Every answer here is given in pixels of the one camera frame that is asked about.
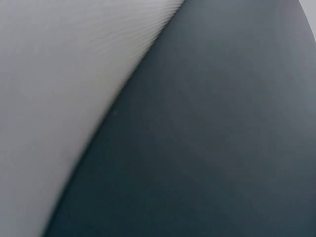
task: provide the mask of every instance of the gray smooth surface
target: gray smooth surface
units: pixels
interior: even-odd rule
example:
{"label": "gray smooth surface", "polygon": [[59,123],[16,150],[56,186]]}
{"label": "gray smooth surface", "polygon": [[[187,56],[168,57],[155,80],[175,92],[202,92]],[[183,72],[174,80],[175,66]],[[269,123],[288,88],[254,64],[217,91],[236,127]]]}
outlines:
{"label": "gray smooth surface", "polygon": [[314,237],[316,44],[296,0],[187,0],[47,237]]}

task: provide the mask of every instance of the white textured surface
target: white textured surface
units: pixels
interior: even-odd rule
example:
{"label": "white textured surface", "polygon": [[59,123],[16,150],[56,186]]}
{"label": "white textured surface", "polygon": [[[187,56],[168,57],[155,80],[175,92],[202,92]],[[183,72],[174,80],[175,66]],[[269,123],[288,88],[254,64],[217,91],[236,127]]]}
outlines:
{"label": "white textured surface", "polygon": [[40,235],[101,115],[182,1],[0,1],[1,237]]}
{"label": "white textured surface", "polygon": [[316,0],[300,0],[300,3],[316,40]]}

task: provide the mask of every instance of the gray cushion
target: gray cushion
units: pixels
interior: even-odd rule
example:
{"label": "gray cushion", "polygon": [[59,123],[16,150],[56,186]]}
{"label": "gray cushion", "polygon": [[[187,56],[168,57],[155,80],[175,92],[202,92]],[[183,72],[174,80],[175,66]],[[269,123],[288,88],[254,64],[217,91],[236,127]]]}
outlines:
{"label": "gray cushion", "polygon": [[297,0],[186,0],[47,237],[314,237],[316,44]]}

